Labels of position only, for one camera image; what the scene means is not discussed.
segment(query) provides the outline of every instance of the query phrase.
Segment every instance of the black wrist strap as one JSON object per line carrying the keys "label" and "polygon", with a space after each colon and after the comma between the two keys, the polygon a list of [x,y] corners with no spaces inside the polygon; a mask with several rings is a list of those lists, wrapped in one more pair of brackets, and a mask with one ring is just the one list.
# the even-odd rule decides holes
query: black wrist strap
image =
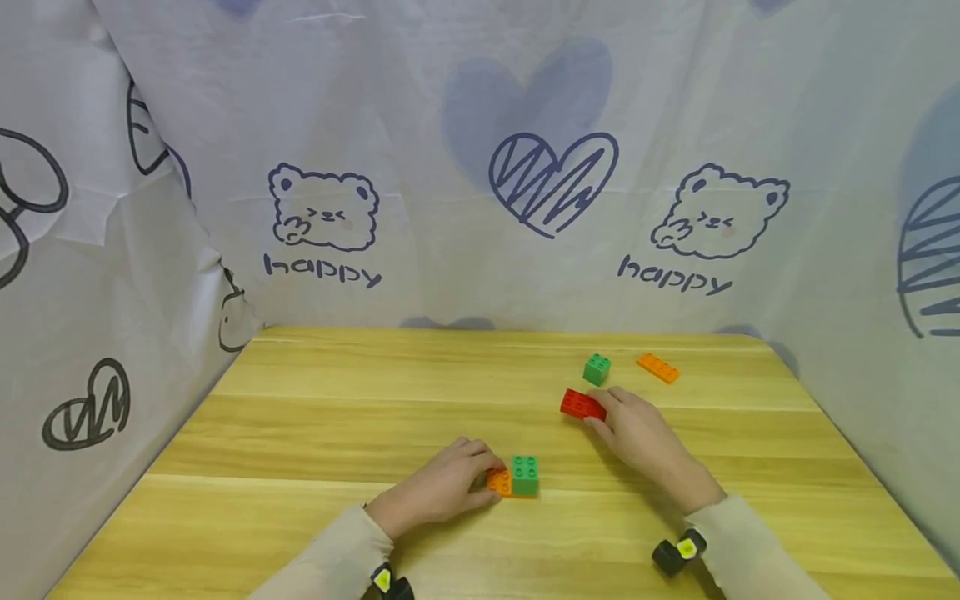
{"label": "black wrist strap", "polygon": [[687,529],[684,537],[676,545],[667,540],[660,542],[654,549],[653,559],[667,577],[673,577],[705,550],[707,550],[707,541],[700,532],[696,529]]}
{"label": "black wrist strap", "polygon": [[414,590],[410,587],[410,582],[406,577],[394,579],[394,570],[389,561],[377,567],[370,580],[383,600],[414,600]]}

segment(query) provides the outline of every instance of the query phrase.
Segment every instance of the fabric backdrop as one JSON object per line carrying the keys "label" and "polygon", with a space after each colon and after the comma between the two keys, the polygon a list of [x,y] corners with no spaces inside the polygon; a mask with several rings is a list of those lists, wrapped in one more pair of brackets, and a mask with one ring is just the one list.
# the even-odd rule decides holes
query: fabric backdrop
{"label": "fabric backdrop", "polygon": [[757,336],[960,565],[955,0],[12,4],[0,595],[256,317]]}

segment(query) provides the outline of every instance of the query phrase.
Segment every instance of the orange lego brick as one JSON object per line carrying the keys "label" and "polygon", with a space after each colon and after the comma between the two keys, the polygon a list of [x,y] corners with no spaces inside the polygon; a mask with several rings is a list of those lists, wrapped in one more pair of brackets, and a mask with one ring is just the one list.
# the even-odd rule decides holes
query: orange lego brick
{"label": "orange lego brick", "polygon": [[673,383],[680,376],[680,372],[663,362],[650,352],[637,358],[636,363],[652,373],[657,379],[664,383]]}
{"label": "orange lego brick", "polygon": [[513,477],[508,468],[487,471],[487,489],[499,492],[504,497],[514,494]]}

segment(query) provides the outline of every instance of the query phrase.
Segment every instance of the lego brick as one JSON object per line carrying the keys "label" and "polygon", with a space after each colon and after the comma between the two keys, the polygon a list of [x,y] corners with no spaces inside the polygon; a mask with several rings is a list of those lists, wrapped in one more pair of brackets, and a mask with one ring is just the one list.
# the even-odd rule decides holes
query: lego brick
{"label": "lego brick", "polygon": [[609,372],[610,359],[600,354],[590,356],[587,364],[584,365],[584,379],[595,386],[603,385],[603,382],[607,380],[607,374]]}
{"label": "lego brick", "polygon": [[677,380],[677,377],[680,376],[679,371],[671,367],[669,364],[663,362],[650,352],[647,352],[643,356],[637,358],[636,363],[655,375],[664,383],[673,383]]}
{"label": "lego brick", "polygon": [[540,470],[537,457],[515,456],[510,463],[511,493],[513,495],[537,495],[540,489]]}
{"label": "lego brick", "polygon": [[560,403],[560,412],[566,413],[571,417],[582,419],[584,417],[596,417],[600,420],[607,418],[607,410],[590,396],[581,394],[575,390],[567,390],[564,399]]}
{"label": "lego brick", "polygon": [[487,471],[487,489],[499,492],[504,497],[510,497],[514,494],[511,479],[509,469],[491,469]]}

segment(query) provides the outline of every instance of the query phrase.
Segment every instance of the sleeve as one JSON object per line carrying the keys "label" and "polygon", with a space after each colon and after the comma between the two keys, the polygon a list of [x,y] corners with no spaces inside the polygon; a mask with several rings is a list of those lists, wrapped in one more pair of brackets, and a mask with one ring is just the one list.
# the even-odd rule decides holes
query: sleeve
{"label": "sleeve", "polygon": [[688,516],[707,541],[704,563],[729,600],[829,600],[739,496]]}
{"label": "sleeve", "polygon": [[251,600],[360,600],[394,543],[360,505],[333,520]]}

